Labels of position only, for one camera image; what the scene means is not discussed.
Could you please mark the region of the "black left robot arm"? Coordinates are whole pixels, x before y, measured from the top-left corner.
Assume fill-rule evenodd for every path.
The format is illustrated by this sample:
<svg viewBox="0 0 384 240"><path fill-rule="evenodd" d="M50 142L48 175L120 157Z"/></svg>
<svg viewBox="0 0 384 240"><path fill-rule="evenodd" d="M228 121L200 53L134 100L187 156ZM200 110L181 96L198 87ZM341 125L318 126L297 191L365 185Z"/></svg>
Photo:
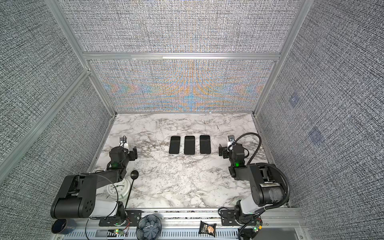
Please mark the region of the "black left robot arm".
<svg viewBox="0 0 384 240"><path fill-rule="evenodd" d="M136 147L129 150L114 147L110 151L107 169L97 173L66 176L51 206L53 219L104 219L117 225L127 219L124 204L117 197L115 203L96 200L97 189L112 185L117 187L127 174L127 165L138 158Z"/></svg>

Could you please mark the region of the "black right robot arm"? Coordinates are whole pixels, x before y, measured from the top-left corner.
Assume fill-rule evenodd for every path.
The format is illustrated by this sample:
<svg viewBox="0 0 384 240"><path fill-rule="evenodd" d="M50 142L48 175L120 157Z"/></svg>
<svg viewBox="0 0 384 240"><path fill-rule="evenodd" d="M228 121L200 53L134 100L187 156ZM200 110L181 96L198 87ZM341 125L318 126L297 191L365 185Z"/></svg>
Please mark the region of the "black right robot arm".
<svg viewBox="0 0 384 240"><path fill-rule="evenodd" d="M283 206L289 201L290 185L288 178L275 165L266 163L245 163L245 148L242 145L230 147L219 146L219 156L229 159L229 172L236 181L250 184L248 197L237 201L233 209L218 209L223 226L241 226L247 222L255 223L268 209Z"/></svg>

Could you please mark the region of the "white analog alarm clock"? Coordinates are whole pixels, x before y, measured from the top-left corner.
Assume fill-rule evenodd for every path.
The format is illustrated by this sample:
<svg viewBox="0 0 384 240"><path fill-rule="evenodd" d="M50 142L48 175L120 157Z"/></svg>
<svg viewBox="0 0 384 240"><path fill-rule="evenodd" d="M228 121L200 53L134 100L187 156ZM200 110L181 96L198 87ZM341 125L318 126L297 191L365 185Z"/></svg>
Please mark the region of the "white analog alarm clock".
<svg viewBox="0 0 384 240"><path fill-rule="evenodd" d="M121 182L110 184L107 186L107 192L114 200L123 199L128 196L131 188L131 183L127 179L123 179Z"/></svg>

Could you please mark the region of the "black snack packet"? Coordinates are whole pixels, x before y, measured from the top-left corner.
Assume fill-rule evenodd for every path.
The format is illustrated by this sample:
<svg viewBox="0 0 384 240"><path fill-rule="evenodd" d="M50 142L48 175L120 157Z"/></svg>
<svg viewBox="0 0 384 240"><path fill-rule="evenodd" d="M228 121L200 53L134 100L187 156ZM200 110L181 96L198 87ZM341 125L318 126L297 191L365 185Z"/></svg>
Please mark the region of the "black snack packet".
<svg viewBox="0 0 384 240"><path fill-rule="evenodd" d="M217 224L208 224L203 221L200 222L200 227L199 227L199 235L209 235L212 237L216 237L216 227Z"/></svg>

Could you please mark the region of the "dark blue mug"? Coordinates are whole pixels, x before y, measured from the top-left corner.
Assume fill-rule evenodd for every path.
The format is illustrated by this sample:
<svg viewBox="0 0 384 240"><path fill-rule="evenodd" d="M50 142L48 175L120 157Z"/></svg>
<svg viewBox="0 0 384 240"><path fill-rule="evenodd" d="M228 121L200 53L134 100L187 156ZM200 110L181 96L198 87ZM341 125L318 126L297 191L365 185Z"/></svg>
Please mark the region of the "dark blue mug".
<svg viewBox="0 0 384 240"><path fill-rule="evenodd" d="M52 227L51 232L57 235L68 235L77 227L77 223L73 219L57 219Z"/></svg>

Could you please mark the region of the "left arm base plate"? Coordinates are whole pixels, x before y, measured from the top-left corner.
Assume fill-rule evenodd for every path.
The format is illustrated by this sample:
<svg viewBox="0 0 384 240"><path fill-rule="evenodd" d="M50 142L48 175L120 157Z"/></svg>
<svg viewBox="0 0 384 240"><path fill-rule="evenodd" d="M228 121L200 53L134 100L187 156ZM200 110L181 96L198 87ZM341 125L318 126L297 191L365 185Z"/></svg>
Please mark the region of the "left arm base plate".
<svg viewBox="0 0 384 240"><path fill-rule="evenodd" d="M126 217L120 219L118 217L108 217L106 220L101 219L99 222L99 227L137 227L139 221L142 218L143 211L141 210L128 210L126 211Z"/></svg>

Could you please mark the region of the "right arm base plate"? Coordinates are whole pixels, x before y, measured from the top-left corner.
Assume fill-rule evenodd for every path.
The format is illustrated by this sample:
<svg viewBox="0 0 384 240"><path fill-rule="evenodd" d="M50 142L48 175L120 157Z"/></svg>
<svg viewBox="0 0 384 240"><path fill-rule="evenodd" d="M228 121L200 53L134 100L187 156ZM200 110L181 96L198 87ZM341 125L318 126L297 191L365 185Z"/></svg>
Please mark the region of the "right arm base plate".
<svg viewBox="0 0 384 240"><path fill-rule="evenodd" d="M236 220L236 214L234 209L221 209L219 215L221 217L221 222L223 226L240 226L240 224Z"/></svg>

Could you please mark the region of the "aluminium front rail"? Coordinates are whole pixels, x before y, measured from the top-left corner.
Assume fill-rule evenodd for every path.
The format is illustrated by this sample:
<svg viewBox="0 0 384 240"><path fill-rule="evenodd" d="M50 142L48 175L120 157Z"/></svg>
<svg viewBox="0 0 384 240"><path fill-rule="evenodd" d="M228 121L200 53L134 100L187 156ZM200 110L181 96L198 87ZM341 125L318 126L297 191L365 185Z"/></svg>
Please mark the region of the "aluminium front rail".
<svg viewBox="0 0 384 240"><path fill-rule="evenodd" d="M142 218L155 215L162 222L161 240L236 240L241 226L225 227L217 208L141 208ZM298 208L279 208L262 214L257 240L310 240L309 228ZM216 237L199 235L200 222L217 224ZM137 227L99 227L98 221L78 219L68 235L51 235L52 240L135 240Z"/></svg>

